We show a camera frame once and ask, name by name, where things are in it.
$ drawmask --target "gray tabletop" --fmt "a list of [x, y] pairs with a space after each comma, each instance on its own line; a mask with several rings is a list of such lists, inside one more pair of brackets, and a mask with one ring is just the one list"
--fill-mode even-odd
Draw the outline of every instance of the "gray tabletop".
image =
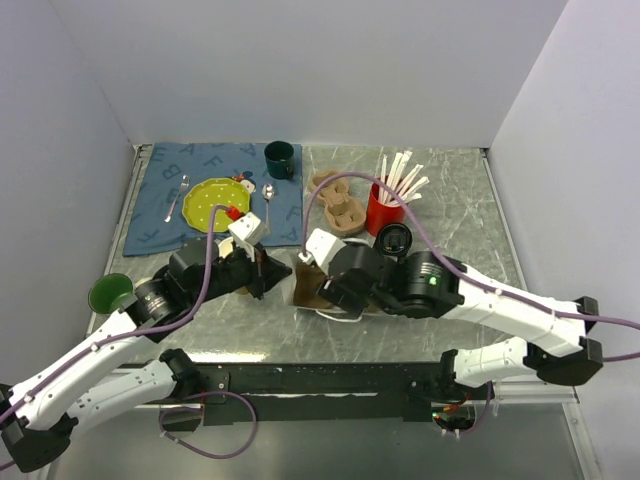
[[[304, 147], [304, 178], [329, 168], [375, 173], [382, 155], [393, 158], [395, 147]], [[520, 286], [485, 161], [478, 149], [413, 148], [408, 167], [419, 163], [430, 179], [422, 199], [411, 206], [442, 251], [501, 282]], [[134, 282], [152, 276], [170, 252], [147, 257], [123, 257], [122, 249], [148, 156], [140, 156], [139, 174], [111, 272]], [[350, 193], [366, 207], [370, 185], [350, 180]], [[321, 207], [314, 206], [310, 228], [328, 229]], [[372, 241], [367, 233], [359, 235]], [[415, 234], [412, 251], [425, 245]], [[291, 258], [295, 248], [270, 249], [275, 258]], [[92, 322], [96, 329], [104, 321]], [[152, 351], [133, 358], [138, 363], [157, 358], [167, 348], [180, 347], [197, 362], [396, 362], [438, 360], [451, 348], [477, 348], [507, 338], [487, 327], [456, 320], [404, 317], [364, 317], [359, 323], [338, 323], [312, 311], [283, 304], [278, 287], [264, 300], [237, 294], [206, 303], [195, 320], [172, 333]]]

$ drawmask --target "green cup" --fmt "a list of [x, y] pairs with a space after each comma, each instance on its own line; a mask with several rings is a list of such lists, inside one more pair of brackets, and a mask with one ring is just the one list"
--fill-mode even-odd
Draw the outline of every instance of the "green cup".
[[91, 310], [103, 315], [115, 312], [133, 293], [133, 282], [122, 273], [110, 273], [100, 278], [89, 290]]

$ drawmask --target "spoon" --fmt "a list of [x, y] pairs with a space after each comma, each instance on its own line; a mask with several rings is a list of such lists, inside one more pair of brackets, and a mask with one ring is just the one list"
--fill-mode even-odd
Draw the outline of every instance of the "spoon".
[[271, 226], [269, 224], [269, 202], [276, 196], [276, 189], [273, 188], [273, 185], [270, 183], [266, 183], [264, 187], [262, 187], [262, 198], [267, 202], [267, 232], [271, 232]]

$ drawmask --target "white straw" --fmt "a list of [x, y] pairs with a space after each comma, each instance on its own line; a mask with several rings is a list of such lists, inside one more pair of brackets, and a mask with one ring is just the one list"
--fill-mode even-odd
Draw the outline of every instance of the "white straw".
[[[387, 156], [383, 155], [382, 156], [382, 170], [380, 170], [380, 181], [382, 183], [384, 183], [385, 178], [387, 176]], [[378, 189], [378, 201], [380, 203], [382, 203], [382, 194], [385, 192], [386, 190], [383, 190], [381, 188]]]
[[[402, 154], [400, 152], [396, 153], [396, 158], [393, 159], [393, 165], [391, 165], [391, 170], [389, 170], [389, 176], [387, 177], [387, 185], [389, 185], [389, 187], [391, 187], [391, 183], [393, 182], [393, 179], [396, 176], [396, 170], [398, 170], [398, 164], [400, 163], [400, 160], [402, 159]], [[389, 193], [385, 190], [384, 192], [382, 192], [382, 204], [385, 204], [389, 201], [389, 199], [391, 198], [391, 195], [389, 195]]]
[[402, 178], [402, 173], [404, 172], [404, 168], [407, 166], [407, 163], [409, 162], [411, 155], [413, 155], [413, 153], [410, 152], [409, 150], [405, 150], [404, 153], [402, 154], [402, 158], [400, 159], [400, 164], [396, 169], [396, 176], [393, 179], [393, 183], [390, 185], [390, 187], [396, 191], [397, 191], [398, 183]]
[[409, 185], [411, 184], [411, 182], [413, 182], [413, 179], [416, 178], [416, 176], [418, 175], [418, 172], [422, 170], [422, 167], [424, 167], [424, 165], [416, 165], [415, 167], [413, 167], [413, 170], [409, 172], [409, 175], [404, 177], [404, 180], [402, 180], [402, 182], [400, 183], [400, 185], [398, 185], [398, 188], [396, 189], [396, 191], [398, 192], [398, 195], [402, 195], [404, 192], [406, 192], [409, 189]]
[[[420, 200], [422, 198], [422, 195], [419, 193], [414, 193], [411, 198], [407, 198], [406, 200], [404, 200], [404, 203], [409, 203], [409, 202], [413, 202], [414, 200]], [[395, 200], [393, 202], [391, 202], [389, 204], [390, 207], [399, 207], [400, 204], [398, 202], [396, 202]]]
[[402, 198], [403, 201], [406, 201], [407, 198], [411, 198], [411, 196], [416, 193], [416, 191], [422, 187], [423, 185], [429, 183], [429, 178], [428, 177], [422, 177], [420, 180], [418, 180], [416, 183], [414, 183], [411, 188], [409, 190], [407, 190], [407, 192], [403, 195], [400, 196], [400, 198]]

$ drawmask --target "blue placemat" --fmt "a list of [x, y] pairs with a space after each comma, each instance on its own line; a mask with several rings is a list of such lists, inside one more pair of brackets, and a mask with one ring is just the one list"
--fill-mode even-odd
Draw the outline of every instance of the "blue placemat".
[[191, 176], [189, 190], [208, 178], [243, 175], [255, 184], [255, 192], [251, 194], [251, 211], [263, 220], [266, 219], [266, 202], [262, 198], [262, 187], [265, 183], [271, 183], [276, 189], [276, 196], [269, 205], [272, 233], [264, 237], [261, 243], [266, 247], [300, 245], [302, 146], [294, 145], [293, 179], [275, 180], [267, 172], [263, 154], [265, 145], [157, 143], [133, 208], [123, 255], [130, 257], [175, 250], [189, 239], [204, 236], [187, 225], [182, 216], [184, 195], [176, 204], [171, 222], [164, 221], [178, 193], [183, 174]]

